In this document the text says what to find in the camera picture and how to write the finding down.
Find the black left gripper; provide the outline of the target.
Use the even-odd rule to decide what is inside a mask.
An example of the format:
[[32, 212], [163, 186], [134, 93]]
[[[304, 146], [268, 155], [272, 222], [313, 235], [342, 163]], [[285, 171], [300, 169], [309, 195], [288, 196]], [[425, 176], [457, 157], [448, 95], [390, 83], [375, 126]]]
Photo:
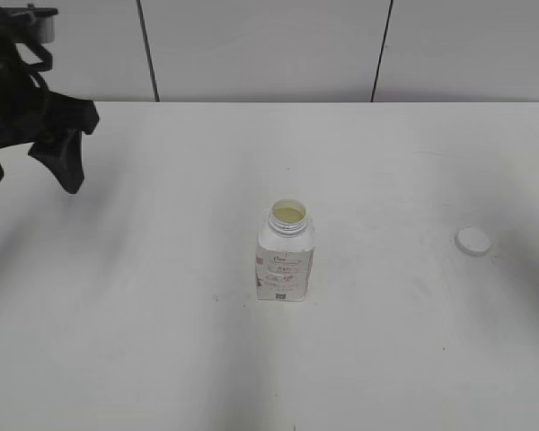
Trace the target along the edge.
[[91, 135], [99, 121], [93, 101], [51, 91], [0, 31], [0, 150], [29, 144], [28, 156], [76, 194], [84, 182], [82, 135]]

